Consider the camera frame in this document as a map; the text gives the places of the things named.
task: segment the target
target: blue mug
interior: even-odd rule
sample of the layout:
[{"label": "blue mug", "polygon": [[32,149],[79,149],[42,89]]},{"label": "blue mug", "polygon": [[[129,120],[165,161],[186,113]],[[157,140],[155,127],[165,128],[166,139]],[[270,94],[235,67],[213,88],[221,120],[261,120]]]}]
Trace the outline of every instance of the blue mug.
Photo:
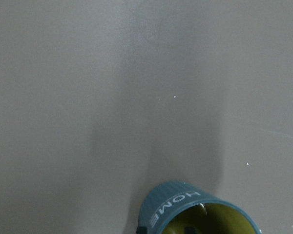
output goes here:
[{"label": "blue mug", "polygon": [[137,234],[261,234],[237,206],[188,183],[170,181],[144,199]]}]

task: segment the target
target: gray surface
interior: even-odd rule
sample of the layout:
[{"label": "gray surface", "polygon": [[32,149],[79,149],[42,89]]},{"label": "gray surface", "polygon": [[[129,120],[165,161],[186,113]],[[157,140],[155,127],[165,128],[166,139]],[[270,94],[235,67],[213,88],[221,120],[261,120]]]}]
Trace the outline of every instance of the gray surface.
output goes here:
[{"label": "gray surface", "polygon": [[0,234],[133,234],[170,179],[293,233],[293,0],[0,0]]}]

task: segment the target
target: gray table surface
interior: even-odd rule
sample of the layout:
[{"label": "gray table surface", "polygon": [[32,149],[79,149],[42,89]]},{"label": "gray table surface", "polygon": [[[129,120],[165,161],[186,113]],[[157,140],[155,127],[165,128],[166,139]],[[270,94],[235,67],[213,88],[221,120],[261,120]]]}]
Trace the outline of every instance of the gray table surface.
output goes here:
[{"label": "gray table surface", "polygon": [[0,234],[134,234],[172,179],[293,234],[293,0],[0,0]]}]

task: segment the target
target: coffee mug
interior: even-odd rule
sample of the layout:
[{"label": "coffee mug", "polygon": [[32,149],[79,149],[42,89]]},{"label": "coffee mug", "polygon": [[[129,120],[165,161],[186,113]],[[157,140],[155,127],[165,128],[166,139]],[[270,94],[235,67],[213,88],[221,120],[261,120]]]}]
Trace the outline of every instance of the coffee mug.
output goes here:
[{"label": "coffee mug", "polygon": [[137,234],[261,234],[237,206],[188,183],[169,181],[144,199]]}]

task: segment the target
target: cup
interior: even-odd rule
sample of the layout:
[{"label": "cup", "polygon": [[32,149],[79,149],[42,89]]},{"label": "cup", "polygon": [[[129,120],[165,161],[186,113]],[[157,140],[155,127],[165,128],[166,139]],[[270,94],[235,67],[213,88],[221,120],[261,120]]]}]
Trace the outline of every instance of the cup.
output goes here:
[{"label": "cup", "polygon": [[261,234],[237,206],[188,183],[169,181],[144,199],[137,234]]}]

